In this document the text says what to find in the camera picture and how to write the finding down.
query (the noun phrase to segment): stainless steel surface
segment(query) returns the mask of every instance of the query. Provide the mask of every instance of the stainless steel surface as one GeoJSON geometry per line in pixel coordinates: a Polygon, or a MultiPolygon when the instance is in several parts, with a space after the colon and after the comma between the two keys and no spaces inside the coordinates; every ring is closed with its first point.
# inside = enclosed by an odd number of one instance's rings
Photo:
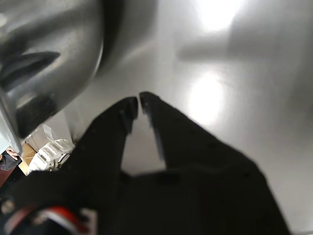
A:
{"type": "Polygon", "coordinates": [[[101,0],[0,1],[1,133],[16,150],[94,76],[101,0]]]}
{"type": "MultiPolygon", "coordinates": [[[[125,3],[108,63],[66,107],[75,138],[117,100],[152,91],[255,160],[291,230],[312,231],[313,1],[125,3]]],[[[164,167],[142,115],[123,167],[164,167]]]]}

